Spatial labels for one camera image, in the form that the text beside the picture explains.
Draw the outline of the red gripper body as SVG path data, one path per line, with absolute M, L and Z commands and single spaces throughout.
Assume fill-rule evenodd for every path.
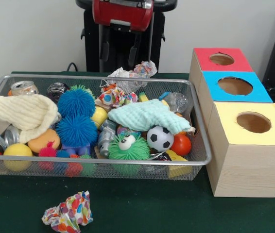
M 127 26 L 132 31 L 145 31 L 152 19 L 152 0 L 94 0 L 92 13 L 95 23 Z

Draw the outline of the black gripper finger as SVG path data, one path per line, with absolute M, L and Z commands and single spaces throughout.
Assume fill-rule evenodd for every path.
M 141 32 L 134 31 L 135 40 L 133 46 L 130 48 L 129 52 L 129 67 L 133 67 L 136 63 L 138 57 L 138 50 L 141 43 Z
M 110 27 L 103 26 L 102 28 L 102 43 L 101 43 L 101 59 L 106 62 L 109 57 L 109 35 Z

